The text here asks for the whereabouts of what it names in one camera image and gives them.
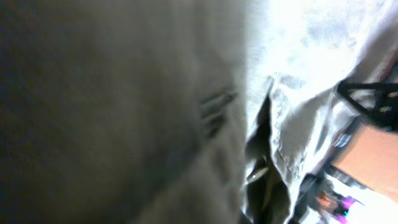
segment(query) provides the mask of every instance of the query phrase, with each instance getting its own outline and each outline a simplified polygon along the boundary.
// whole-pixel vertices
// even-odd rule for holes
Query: purple object
[[[356,202],[356,200],[353,197],[348,196],[341,200],[341,202],[343,203],[345,209],[349,209]]]
[[[346,219],[346,217],[344,215],[337,215],[336,216],[336,220],[339,221],[342,224],[347,224],[348,220]]]

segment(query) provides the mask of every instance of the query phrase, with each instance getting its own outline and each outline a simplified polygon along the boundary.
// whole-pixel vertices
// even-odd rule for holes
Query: white fabric
[[[252,0],[248,10],[247,137],[269,95],[271,156],[292,214],[304,175],[355,115],[333,88],[352,73],[374,80],[396,49],[398,1]]]

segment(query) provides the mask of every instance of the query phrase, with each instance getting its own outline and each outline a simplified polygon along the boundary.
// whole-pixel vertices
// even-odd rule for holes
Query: fabric
[[[250,2],[247,137],[268,96],[271,158],[289,195],[278,212],[292,214],[305,174],[358,115],[335,94],[336,84],[349,76],[352,82],[380,78],[397,49],[397,10],[393,0]],[[252,169],[248,161],[246,173]],[[288,220],[282,215],[272,223]]]
[[[244,1],[0,8],[0,223],[237,223]]]
[[[285,223],[354,116],[333,87],[396,41],[364,49],[393,0],[0,3],[2,223],[236,223],[266,96]]]

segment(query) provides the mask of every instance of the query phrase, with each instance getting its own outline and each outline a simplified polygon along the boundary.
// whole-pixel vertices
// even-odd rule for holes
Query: pants
[[[236,223],[244,1],[7,1],[1,223]]]

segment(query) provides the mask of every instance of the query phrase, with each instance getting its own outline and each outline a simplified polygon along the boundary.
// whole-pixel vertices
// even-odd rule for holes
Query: clothing
[[[238,221],[244,1],[1,7],[0,223]]]
[[[236,223],[245,140],[268,96],[262,207],[285,223],[355,115],[333,87],[396,9],[335,2],[3,1],[0,222]],[[341,15],[353,6],[363,12]],[[394,41],[366,49],[373,63],[357,70]]]
[[[249,8],[248,138],[255,137],[257,120],[269,120],[269,144],[262,149],[289,196],[274,209],[284,215],[275,215],[279,218],[271,223],[281,224],[293,213],[305,174],[358,115],[335,94],[336,84],[348,77],[376,82],[398,49],[398,6],[396,1],[275,0],[252,1]],[[257,113],[266,97],[270,107],[264,119]],[[362,103],[366,97],[355,96]],[[249,159],[247,174],[255,160]],[[264,189],[270,207],[276,186]]]

